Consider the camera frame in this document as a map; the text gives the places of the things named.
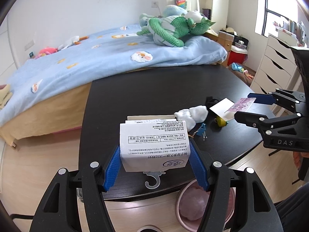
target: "window frame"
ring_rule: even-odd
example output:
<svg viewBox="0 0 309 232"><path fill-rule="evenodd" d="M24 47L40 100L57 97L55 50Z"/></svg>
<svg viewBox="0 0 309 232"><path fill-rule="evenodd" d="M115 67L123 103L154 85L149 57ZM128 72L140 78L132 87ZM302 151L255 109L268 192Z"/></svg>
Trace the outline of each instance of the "window frame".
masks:
<svg viewBox="0 0 309 232"><path fill-rule="evenodd" d="M264 21L263 21L263 28L262 28L262 36L266 37L265 36L265 29L266 29L266 22L267 22L267 13L271 13L271 14L274 14L278 17L284 17L286 20L289 21L289 18L287 18L286 16L283 16L277 12L274 12L270 9L267 8L268 6L268 0L265 0L265 7L264 7Z"/></svg>

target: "beige bed skirt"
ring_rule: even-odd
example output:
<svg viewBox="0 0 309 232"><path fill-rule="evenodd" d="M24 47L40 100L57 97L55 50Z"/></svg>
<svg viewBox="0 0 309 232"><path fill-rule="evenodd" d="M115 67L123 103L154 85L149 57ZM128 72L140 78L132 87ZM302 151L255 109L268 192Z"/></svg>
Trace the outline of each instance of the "beige bed skirt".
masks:
<svg viewBox="0 0 309 232"><path fill-rule="evenodd" d="M90 87L88 83L35 104L0 127L0 136L12 146L15 139L80 127Z"/></svg>

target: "silver screw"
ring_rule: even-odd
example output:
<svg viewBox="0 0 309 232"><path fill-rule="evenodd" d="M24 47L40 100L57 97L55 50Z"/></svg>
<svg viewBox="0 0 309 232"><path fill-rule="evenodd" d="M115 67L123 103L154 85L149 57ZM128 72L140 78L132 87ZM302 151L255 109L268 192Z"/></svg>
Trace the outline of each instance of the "silver screw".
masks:
<svg viewBox="0 0 309 232"><path fill-rule="evenodd" d="M59 174L64 174L65 172L66 172L65 168L60 168L58 171Z"/></svg>
<svg viewBox="0 0 309 232"><path fill-rule="evenodd" d="M248 173L254 173L254 169L252 167L247 167L246 170Z"/></svg>
<svg viewBox="0 0 309 232"><path fill-rule="evenodd" d="M214 166L215 167L222 167L222 164L221 164L221 162L215 161Z"/></svg>
<svg viewBox="0 0 309 232"><path fill-rule="evenodd" d="M96 168L96 167L98 167L98 162L97 162L97 161L91 162L91 163L90 163L90 166L91 166L92 168Z"/></svg>

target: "pink card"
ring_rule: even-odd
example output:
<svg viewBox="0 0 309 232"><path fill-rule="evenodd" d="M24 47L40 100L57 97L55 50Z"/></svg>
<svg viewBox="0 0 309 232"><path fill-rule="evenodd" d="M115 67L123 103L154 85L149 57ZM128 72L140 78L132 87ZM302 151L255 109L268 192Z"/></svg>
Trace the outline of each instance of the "pink card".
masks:
<svg viewBox="0 0 309 232"><path fill-rule="evenodd" d="M227 112L246 112L249 110L255 100L256 98L241 98L231 108L229 108Z"/></svg>

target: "bed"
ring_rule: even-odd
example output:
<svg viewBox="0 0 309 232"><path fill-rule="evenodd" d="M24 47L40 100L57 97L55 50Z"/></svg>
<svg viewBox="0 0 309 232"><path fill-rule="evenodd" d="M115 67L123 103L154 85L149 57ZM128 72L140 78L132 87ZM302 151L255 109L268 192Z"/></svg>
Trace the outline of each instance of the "bed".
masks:
<svg viewBox="0 0 309 232"><path fill-rule="evenodd" d="M29 59L7 81L13 92L0 111L0 136L15 139L81 127L91 82L124 72L166 66L221 63L226 50L203 36L185 46L158 46L137 36L139 25L98 32L81 44Z"/></svg>

